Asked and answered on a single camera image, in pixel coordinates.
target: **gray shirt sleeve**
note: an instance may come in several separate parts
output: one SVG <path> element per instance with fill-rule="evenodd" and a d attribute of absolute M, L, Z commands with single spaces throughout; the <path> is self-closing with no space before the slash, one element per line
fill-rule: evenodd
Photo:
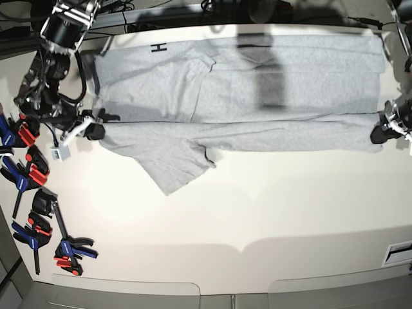
<path fill-rule="evenodd" d="M 101 144 L 122 156 L 134 158 L 161 190 L 169 195 L 215 165 L 206 148 L 188 139 L 150 131 L 133 124 L 108 124 Z"/>

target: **floor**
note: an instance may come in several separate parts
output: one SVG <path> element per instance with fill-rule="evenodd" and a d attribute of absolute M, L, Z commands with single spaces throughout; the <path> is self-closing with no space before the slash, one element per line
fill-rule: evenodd
<path fill-rule="evenodd" d="M 165 0 L 135 0 L 134 4 L 136 9 L 149 8 L 152 6 L 162 5 Z M 195 4 L 200 3 L 200 0 L 172 0 L 166 1 L 165 6 L 173 5 L 184 5 L 184 4 Z M 378 19 L 382 23 L 387 23 L 392 21 L 390 12 L 386 5 L 386 0 L 290 0 L 295 8 L 295 18 L 296 19 L 306 19 L 309 17 L 316 16 L 352 16 L 352 17 L 368 17 L 373 19 Z M 14 3 L 1 5 L 1 9 L 10 15 L 16 14 L 21 17 L 28 17 L 29 7 L 27 3 L 19 3 L 18 6 Z M 310 21 L 316 23 L 327 23 L 334 24 L 337 22 L 336 19 L 313 19 Z M 7 29 L 13 26 L 14 23 L 2 23 L 0 22 L 0 29 Z M 19 253 L 14 244 L 14 240 L 10 234 L 8 227 L 6 226 L 6 221 L 4 219 L 3 213 L 0 212 L 0 243 L 2 244 L 2 249 L 0 250 L 0 260 L 5 266 L 6 270 L 9 270 L 19 257 Z M 12 281 L 16 286 L 17 291 L 20 293 L 21 297 L 24 298 L 28 295 L 28 292 L 32 286 L 32 279 L 26 269 L 22 264 L 17 272 L 14 274 Z M 267 302 L 265 296 L 254 296 L 257 302 Z M 205 302 L 210 302 L 210 308 L 219 308 L 218 303 L 226 303 L 229 301 L 228 296 L 220 299 L 206 297 Z"/>

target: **white table surface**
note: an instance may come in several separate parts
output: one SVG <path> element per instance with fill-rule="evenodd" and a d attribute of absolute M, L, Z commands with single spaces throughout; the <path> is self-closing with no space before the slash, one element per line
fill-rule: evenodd
<path fill-rule="evenodd" d="M 373 35 L 329 26 L 204 26 L 121 35 L 110 48 L 261 32 Z M 386 40 L 398 41 L 396 35 Z M 83 48 L 94 44 L 85 42 Z M 12 98 L 33 55 L 0 61 L 0 102 L 6 113 L 16 112 Z M 76 70 L 72 61 L 62 83 L 62 92 L 71 97 L 80 93 Z M 381 81 L 380 107 L 400 96 L 388 62 Z M 86 278 L 194 283 L 202 294 L 267 292 L 277 280 L 380 268 L 390 243 L 412 238 L 412 157 L 395 141 L 377 154 L 212 150 L 217 168 L 168 197 L 133 159 L 98 142 L 77 139 L 63 163 L 52 161 L 45 127 L 36 144 L 49 160 L 47 188 L 59 195 L 68 232 L 95 240 L 98 258 L 81 261 Z M 24 150 L 16 153 L 15 159 L 24 158 Z M 16 220 L 21 225 L 34 193 L 23 194 Z M 9 224 L 16 196 L 14 184 L 0 178 L 0 204 Z M 61 235 L 56 219 L 50 222 L 53 237 L 39 251 L 39 276 L 32 250 L 16 242 L 33 279 L 45 283 L 53 283 L 53 274 L 71 276 L 55 266 Z M 115 285 L 108 283 L 108 290 Z"/>

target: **red clamp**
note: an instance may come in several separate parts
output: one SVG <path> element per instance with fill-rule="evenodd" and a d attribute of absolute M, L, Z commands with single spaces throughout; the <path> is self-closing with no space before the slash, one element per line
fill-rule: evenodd
<path fill-rule="evenodd" d="M 32 132 L 30 132 L 29 127 L 26 122 L 24 122 L 20 129 L 17 132 L 21 138 L 21 140 L 28 146 L 33 146 L 34 142 L 36 141 L 36 138 L 39 137 L 39 135 L 34 136 Z"/>

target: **clamp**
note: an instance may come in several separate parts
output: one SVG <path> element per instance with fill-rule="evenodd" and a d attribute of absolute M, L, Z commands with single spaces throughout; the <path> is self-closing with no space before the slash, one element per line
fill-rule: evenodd
<path fill-rule="evenodd" d="M 70 236 L 63 238 L 55 251 L 54 259 L 57 260 L 56 265 L 75 276 L 81 276 L 83 269 L 77 259 L 83 259 L 83 256 L 95 259 L 98 255 L 96 251 L 83 247 L 85 245 L 93 246 L 93 240 L 88 238 L 72 238 Z"/>
<path fill-rule="evenodd" d="M 26 167 L 23 167 L 20 163 L 16 165 L 11 158 L 4 156 L 3 163 L 6 167 L 0 169 L 0 173 L 7 180 L 15 183 L 19 191 L 14 205 L 13 219 L 17 216 L 23 193 L 42 187 L 47 182 L 49 175 L 47 161 L 36 146 L 33 145 L 29 148 L 26 159 Z"/>
<path fill-rule="evenodd" d="M 14 122 L 11 118 L 6 119 L 0 113 L 0 137 L 3 146 L 25 148 L 34 145 L 40 135 L 40 123 L 34 118 L 26 118 L 19 115 L 19 120 Z"/>
<path fill-rule="evenodd" d="M 38 218 L 33 219 L 33 216 L 30 217 L 29 215 L 28 221 L 29 223 L 33 222 L 32 228 L 27 226 L 22 227 L 15 221 L 12 223 L 12 228 L 16 231 L 13 234 L 14 239 L 29 245 L 29 247 L 33 249 L 35 271 L 38 275 L 40 274 L 39 249 L 49 243 L 52 230 L 50 225 L 48 225 L 49 229 L 43 230 L 43 227 L 46 228 L 46 226 L 43 225 L 44 222 L 39 223 L 38 221 L 34 221 L 37 219 Z"/>
<path fill-rule="evenodd" d="M 68 235 L 60 212 L 59 202 L 55 196 L 47 194 L 40 189 L 34 196 L 33 207 L 40 209 L 41 213 L 45 216 L 50 215 L 51 208 L 53 208 L 62 233 L 62 240 L 55 251 L 54 259 L 57 260 L 56 265 L 75 276 L 81 276 L 83 269 L 77 260 L 83 259 L 83 256 L 93 259 L 98 256 L 96 251 L 84 247 L 93 246 L 93 240 L 89 238 L 73 238 Z"/>

